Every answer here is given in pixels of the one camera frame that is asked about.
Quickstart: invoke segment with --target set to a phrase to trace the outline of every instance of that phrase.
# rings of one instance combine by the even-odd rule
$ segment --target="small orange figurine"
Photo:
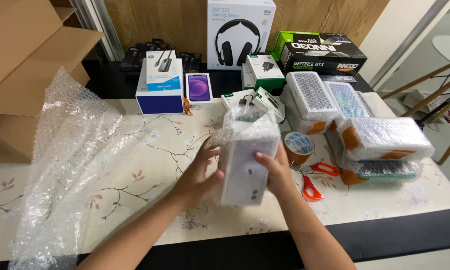
[[[188,101],[188,99],[186,99],[185,97],[183,98],[183,101],[185,101],[185,107],[183,108],[183,110],[185,111],[185,114],[192,114],[192,112],[190,111],[190,101]]]

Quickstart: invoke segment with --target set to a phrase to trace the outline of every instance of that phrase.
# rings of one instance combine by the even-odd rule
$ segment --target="headphones image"
[[[222,55],[221,55],[222,53],[218,50],[218,35],[223,34],[227,29],[229,29],[239,23],[242,24],[243,26],[245,26],[246,28],[250,29],[253,32],[253,34],[258,36],[257,47],[255,48],[255,51],[253,52],[253,54],[256,54],[261,49],[261,47],[260,48],[258,47],[260,45],[260,31],[251,21],[247,21],[244,19],[235,19],[235,20],[228,21],[224,25],[222,25],[222,27],[218,30],[218,33],[215,37],[215,49],[217,50],[218,62],[220,63],[220,65],[233,66],[233,54],[232,54],[232,46],[230,45],[230,42],[225,41],[222,44],[222,53],[223,53],[223,59],[222,59]],[[238,57],[238,60],[236,61],[237,66],[242,66],[243,63],[245,63],[246,56],[248,54],[250,54],[250,52],[252,51],[252,48],[253,48],[253,45],[250,42],[245,43],[245,46],[243,46],[242,52],[240,53],[240,56]]]

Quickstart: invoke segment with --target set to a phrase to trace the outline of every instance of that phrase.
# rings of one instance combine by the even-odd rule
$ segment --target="hand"
[[[210,158],[220,154],[220,150],[213,150],[216,146],[205,148],[207,140],[203,142],[193,162],[167,194],[169,200],[178,202],[183,208],[195,208],[200,205],[200,202],[207,199],[213,188],[225,178],[225,173],[217,169],[213,175],[205,179],[207,166],[211,164]]]
[[[288,166],[288,157],[282,142],[278,145],[275,159],[263,153],[255,153],[255,159],[268,169],[268,189],[278,199],[279,197],[287,196],[290,192],[296,192]]]

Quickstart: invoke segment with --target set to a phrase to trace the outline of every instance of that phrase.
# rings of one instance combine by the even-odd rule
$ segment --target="packaging tape roll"
[[[315,150],[315,143],[306,134],[301,132],[288,132],[283,139],[288,162],[303,164]]]

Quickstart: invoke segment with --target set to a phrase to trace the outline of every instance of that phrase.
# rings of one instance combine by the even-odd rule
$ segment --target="floral tablecloth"
[[[366,93],[380,116],[394,116],[375,93]],[[134,99],[109,100],[129,119],[156,126],[153,137],[141,145],[139,154],[122,168],[120,176],[108,186],[96,186],[90,198],[90,221],[81,252],[94,249],[107,236],[146,211],[163,196],[191,163],[202,142],[219,127],[225,109],[219,98],[213,109],[194,110],[194,116],[139,114]],[[290,130],[287,123],[282,131]],[[312,135],[316,150],[306,165],[319,161],[336,165],[327,139]],[[339,176],[318,171],[308,176],[325,200],[310,202],[325,224],[341,224],[397,217],[450,209],[450,182],[430,159],[423,160],[424,173],[414,183],[404,185],[346,186]],[[211,173],[216,162],[210,165]],[[0,164],[0,261],[10,259],[10,244],[18,227],[17,206],[27,181],[30,165]],[[303,187],[302,175],[292,171],[297,189]],[[196,241],[227,236],[262,234],[287,230],[280,207],[270,192],[259,206],[227,208],[213,202],[186,209],[177,216],[156,245]]]

